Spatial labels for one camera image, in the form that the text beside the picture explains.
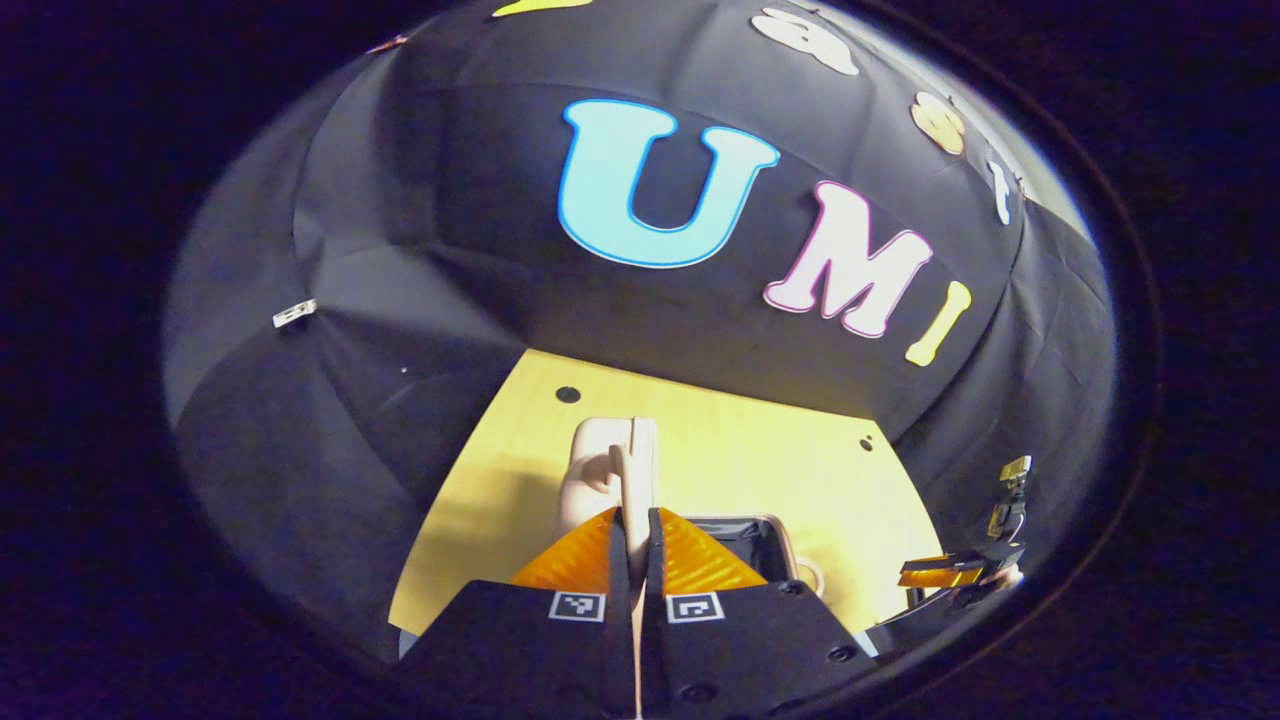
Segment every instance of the letter u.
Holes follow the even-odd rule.
[[[588,251],[641,268],[682,268],[718,252],[756,173],[780,156],[742,131],[707,128],[703,145],[716,159],[694,217],[678,228],[655,228],[635,217],[631,199],[649,147],[676,132],[676,118],[635,102],[582,100],[564,109],[564,119],[573,126],[573,143],[561,178],[561,225]]]

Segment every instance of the blue letter u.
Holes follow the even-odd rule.
[[[586,250],[627,265],[681,268],[718,252],[756,173],[778,163],[778,151],[755,136],[707,128],[703,143],[716,159],[692,219],[655,228],[636,219],[631,196],[649,146],[676,132],[676,118],[635,102],[582,100],[564,109],[564,119],[573,126],[573,143],[561,178],[561,225]]]

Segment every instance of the black background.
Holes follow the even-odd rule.
[[[1280,712],[1262,585],[1280,521],[1262,410],[1280,397],[1263,357],[1276,232],[1257,200],[1276,179],[1280,5],[893,8],[1036,97],[1115,184],[1162,299],[1167,420],[1128,514],[1056,602],[890,716]],[[384,716],[200,550],[152,357],[172,251],[225,163],[325,72],[429,14],[398,0],[0,10],[17,489],[0,512],[0,555],[17,560],[0,715]]]

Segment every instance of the letter m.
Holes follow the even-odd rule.
[[[788,313],[808,313],[818,302],[818,281],[826,273],[822,316],[835,318],[861,297],[840,324],[863,337],[881,337],[906,286],[933,256],[933,249],[920,236],[904,231],[872,255],[867,200],[831,181],[819,182],[813,193],[820,206],[818,222],[787,277],[764,288],[764,301]]]

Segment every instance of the wooden board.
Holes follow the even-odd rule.
[[[558,400],[562,387],[580,400]],[[681,515],[776,515],[796,555],[822,568],[824,601],[851,633],[906,609],[904,561],[942,553],[915,487],[870,420],[529,350],[422,523],[390,623],[421,634],[468,580],[508,582],[552,542],[577,424],[630,416],[658,421],[658,505]]]

